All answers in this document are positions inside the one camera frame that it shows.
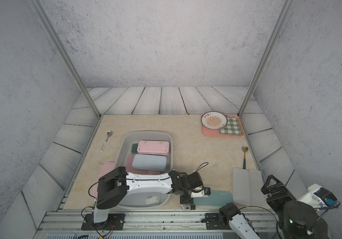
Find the teal pencil case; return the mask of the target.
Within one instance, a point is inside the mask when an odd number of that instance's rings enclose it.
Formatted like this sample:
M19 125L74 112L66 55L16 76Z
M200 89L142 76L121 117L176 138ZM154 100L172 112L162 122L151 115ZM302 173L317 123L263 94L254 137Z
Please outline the teal pencil case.
M229 191L211 191L208 197L194 198L194 204L200 206L225 206L233 202L233 195Z

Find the light blue pencil case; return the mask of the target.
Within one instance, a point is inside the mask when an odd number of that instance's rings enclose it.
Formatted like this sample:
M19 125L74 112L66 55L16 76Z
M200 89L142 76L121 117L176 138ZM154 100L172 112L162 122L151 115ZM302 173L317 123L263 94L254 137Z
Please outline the light blue pencil case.
M132 166L135 169L164 171L167 167L167 158L162 155L136 154Z

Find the pink pencil case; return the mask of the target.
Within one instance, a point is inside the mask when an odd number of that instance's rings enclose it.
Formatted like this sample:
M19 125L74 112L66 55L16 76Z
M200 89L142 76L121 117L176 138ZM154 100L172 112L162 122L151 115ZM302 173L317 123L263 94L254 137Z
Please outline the pink pencil case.
M134 174L141 174L141 175L157 175L160 174L160 171L153 171L153 170L143 170L143 169L135 169L132 166L135 154L129 154L127 157L127 165L126 171L131 172Z
M137 147L139 154L167 155L170 152L169 141L140 140Z

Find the grey plastic storage box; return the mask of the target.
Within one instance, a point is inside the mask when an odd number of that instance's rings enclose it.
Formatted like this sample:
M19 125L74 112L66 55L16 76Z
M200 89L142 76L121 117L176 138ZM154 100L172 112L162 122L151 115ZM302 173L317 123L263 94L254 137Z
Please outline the grey plastic storage box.
M163 141L169 144L168 153L159 155L137 152L140 141ZM139 131L127 135L121 145L115 167L124 166L127 172L141 175L158 175L173 169L172 138L159 131ZM135 193L125 196L118 204L122 209L154 209L167 203L169 194L159 192Z

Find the gold spoon dark handle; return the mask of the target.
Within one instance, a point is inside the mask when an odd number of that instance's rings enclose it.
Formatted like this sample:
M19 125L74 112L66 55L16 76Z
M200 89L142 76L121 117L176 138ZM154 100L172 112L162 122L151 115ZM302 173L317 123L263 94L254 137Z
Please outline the gold spoon dark handle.
M249 148L246 145L242 146L242 151L244 153L244 158L243 158L243 169L247 168L247 163L246 163L246 153L249 151Z

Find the dark green pencil case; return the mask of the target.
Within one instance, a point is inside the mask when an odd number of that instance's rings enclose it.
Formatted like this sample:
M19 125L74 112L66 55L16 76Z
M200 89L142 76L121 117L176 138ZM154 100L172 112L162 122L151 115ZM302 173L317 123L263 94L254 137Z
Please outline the dark green pencil case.
M133 143L132 148L131 148L131 153L132 154L137 154L138 153L138 143Z

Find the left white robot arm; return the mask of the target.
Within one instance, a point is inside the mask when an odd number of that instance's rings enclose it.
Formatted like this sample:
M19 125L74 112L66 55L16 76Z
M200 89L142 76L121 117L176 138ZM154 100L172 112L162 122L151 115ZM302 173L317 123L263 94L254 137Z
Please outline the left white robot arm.
M93 224L107 222L110 209L131 194L175 194L180 196L182 205L193 204L194 198L208 197L211 194L210 188L204 186L197 171L189 175L175 170L158 175L141 175L127 172L125 167L117 167L100 177L93 186L97 186L92 212Z

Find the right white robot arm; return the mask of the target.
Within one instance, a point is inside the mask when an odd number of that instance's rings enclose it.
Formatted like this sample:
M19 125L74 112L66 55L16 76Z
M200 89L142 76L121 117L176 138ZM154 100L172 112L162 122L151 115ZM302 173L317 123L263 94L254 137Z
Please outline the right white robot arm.
M269 175L261 192L267 195L267 204L277 214L276 234L281 239L327 239L328 225L315 208L298 201L275 176ZM234 204L219 209L219 222L224 228L235 231L241 239L258 239L245 215Z

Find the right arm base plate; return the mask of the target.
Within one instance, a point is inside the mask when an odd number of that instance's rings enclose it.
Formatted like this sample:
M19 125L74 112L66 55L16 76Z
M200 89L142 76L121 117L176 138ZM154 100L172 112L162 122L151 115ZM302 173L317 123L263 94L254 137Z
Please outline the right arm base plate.
M248 232L251 227L241 212L206 213L201 220L207 230L233 230Z

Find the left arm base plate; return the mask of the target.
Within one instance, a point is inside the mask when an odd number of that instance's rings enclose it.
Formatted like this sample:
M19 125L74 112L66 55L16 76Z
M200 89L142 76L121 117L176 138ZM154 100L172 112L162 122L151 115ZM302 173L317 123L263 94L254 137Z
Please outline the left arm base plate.
M121 231L123 230L125 214L109 214L107 221L94 223L92 214L86 214L81 226L82 231Z

